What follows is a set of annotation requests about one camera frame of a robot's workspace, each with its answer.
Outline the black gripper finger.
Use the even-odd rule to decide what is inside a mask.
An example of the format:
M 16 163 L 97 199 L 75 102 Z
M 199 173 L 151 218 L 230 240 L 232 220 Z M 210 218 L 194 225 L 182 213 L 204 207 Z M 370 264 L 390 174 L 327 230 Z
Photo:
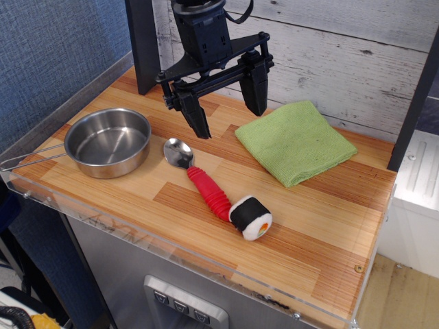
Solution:
M 211 138 L 206 115 L 200 106 L 198 96 L 193 93 L 181 93 L 180 105 L 181 112 L 195 135 L 202 139 Z
M 267 109 L 268 72 L 263 62 L 239 61 L 243 66 L 243 77 L 239 80 L 241 93 L 247 108 L 260 117 Z

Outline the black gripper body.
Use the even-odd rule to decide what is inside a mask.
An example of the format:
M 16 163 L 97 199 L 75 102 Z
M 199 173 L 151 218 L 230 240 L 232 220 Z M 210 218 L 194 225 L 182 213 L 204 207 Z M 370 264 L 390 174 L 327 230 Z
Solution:
M 193 93 L 199 98 L 239 83 L 244 71 L 240 60 L 263 62 L 268 73 L 273 67 L 269 34 L 230 38 L 227 22 L 231 17 L 222 6 L 174 6 L 172 11 L 184 55 L 156 77 L 169 109 L 181 110 L 181 93 Z

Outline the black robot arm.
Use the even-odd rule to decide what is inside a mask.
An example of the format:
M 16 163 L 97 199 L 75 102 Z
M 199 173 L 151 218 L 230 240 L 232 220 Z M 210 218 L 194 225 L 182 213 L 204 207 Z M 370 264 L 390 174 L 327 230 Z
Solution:
M 268 51 L 269 34 L 260 32 L 230 39 L 228 22 L 243 23 L 251 14 L 251 3 L 244 14 L 232 18 L 225 1 L 173 1 L 184 55 L 175 65 L 161 71 L 156 82 L 162 86 L 169 109 L 182 113 L 199 138 L 211 134 L 199 99 L 238 82 L 245 105 L 260 117 L 267 109 L 268 73 L 273 57 Z

